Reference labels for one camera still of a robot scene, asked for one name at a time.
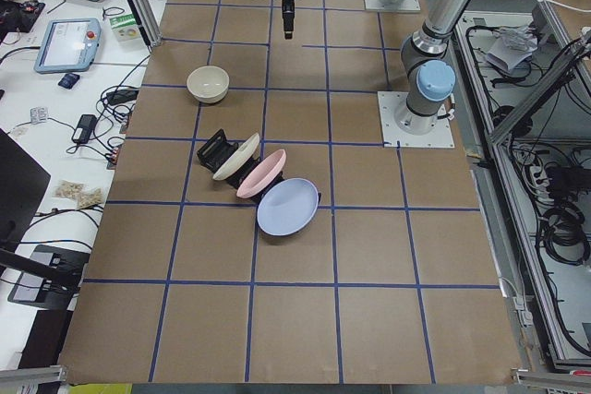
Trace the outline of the blue plate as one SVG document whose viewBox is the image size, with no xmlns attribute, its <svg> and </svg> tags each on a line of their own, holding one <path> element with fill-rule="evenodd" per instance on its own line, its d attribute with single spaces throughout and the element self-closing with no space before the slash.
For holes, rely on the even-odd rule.
<svg viewBox="0 0 591 394">
<path fill-rule="evenodd" d="M 304 178 L 291 178 L 275 185 L 259 203 L 257 222 L 272 236 L 287 236 L 306 227 L 319 205 L 317 187 Z"/>
</svg>

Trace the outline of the cream plate in rack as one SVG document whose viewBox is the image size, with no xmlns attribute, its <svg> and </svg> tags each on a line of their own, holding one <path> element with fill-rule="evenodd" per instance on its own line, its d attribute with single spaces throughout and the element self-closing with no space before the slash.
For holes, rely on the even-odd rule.
<svg viewBox="0 0 591 394">
<path fill-rule="evenodd" d="M 259 141 L 259 133 L 250 136 L 214 173 L 213 180 L 222 181 L 236 173 L 255 153 Z"/>
</svg>

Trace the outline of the black plate rack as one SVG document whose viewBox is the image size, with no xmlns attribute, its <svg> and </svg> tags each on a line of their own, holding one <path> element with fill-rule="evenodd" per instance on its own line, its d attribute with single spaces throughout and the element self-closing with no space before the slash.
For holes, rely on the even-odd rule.
<svg viewBox="0 0 591 394">
<path fill-rule="evenodd" d="M 226 138 L 226 134 L 222 129 L 219 129 L 201 148 L 198 149 L 197 154 L 199 162 L 202 166 L 210 170 L 213 174 L 222 166 L 222 164 L 238 149 L 241 145 L 237 142 L 229 142 Z M 232 176 L 223 180 L 236 191 L 244 179 L 248 176 L 252 170 L 257 167 L 263 159 L 256 157 L 255 153 L 252 157 Z M 262 197 L 271 190 L 275 185 L 278 185 L 283 181 L 283 170 L 279 175 L 259 194 L 250 198 L 256 203 L 259 203 Z"/>
</svg>

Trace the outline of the pink plate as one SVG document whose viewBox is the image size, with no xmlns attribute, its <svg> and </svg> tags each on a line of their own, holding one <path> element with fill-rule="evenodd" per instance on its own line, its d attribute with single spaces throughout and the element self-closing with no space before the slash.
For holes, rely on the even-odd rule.
<svg viewBox="0 0 591 394">
<path fill-rule="evenodd" d="M 282 171 L 286 162 L 286 151 L 277 149 L 266 157 L 244 179 L 236 191 L 239 198 L 250 198 L 259 194 Z"/>
</svg>

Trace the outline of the cream ceramic bowl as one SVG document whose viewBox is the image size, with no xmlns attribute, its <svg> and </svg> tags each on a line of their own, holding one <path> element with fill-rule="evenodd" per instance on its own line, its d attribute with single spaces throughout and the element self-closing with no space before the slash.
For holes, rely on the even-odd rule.
<svg viewBox="0 0 591 394">
<path fill-rule="evenodd" d="M 199 102 L 212 104 L 221 101 L 229 90 L 229 75 L 218 66 L 202 66 L 187 77 L 187 89 Z"/>
</svg>

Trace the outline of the green white carton box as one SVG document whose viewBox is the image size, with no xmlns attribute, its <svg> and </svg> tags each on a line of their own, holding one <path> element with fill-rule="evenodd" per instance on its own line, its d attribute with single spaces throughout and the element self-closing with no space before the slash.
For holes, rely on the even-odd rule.
<svg viewBox="0 0 591 394">
<path fill-rule="evenodd" d="M 132 14 L 111 17 L 109 23 L 115 38 L 119 42 L 126 42 L 140 37 L 139 26 Z"/>
</svg>

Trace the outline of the near blue teach pendant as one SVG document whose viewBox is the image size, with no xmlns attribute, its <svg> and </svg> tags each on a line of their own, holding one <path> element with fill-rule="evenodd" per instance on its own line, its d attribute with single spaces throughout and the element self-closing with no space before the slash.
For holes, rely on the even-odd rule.
<svg viewBox="0 0 591 394">
<path fill-rule="evenodd" d="M 39 74 L 87 71 L 98 52 L 101 34 L 101 24 L 96 18 L 51 20 L 34 71 Z"/>
</svg>

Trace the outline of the black power adapter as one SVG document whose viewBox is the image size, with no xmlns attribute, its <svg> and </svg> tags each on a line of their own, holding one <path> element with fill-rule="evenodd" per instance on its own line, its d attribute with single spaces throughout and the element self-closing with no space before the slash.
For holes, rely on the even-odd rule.
<svg viewBox="0 0 591 394">
<path fill-rule="evenodd" d="M 98 119 L 94 114 L 83 114 L 75 127 L 72 142 L 76 145 L 84 145 L 90 141 L 90 137 L 97 125 Z"/>
</svg>

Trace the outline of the black monitor stand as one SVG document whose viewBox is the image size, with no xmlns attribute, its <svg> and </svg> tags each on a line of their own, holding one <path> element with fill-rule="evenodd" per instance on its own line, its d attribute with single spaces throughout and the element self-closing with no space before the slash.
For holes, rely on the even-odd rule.
<svg viewBox="0 0 591 394">
<path fill-rule="evenodd" d="M 6 132 L 1 133 L 1 271 L 18 273 L 8 301 L 66 310 L 79 291 L 90 255 L 35 242 L 29 257 L 17 253 L 41 205 L 50 174 Z"/>
</svg>

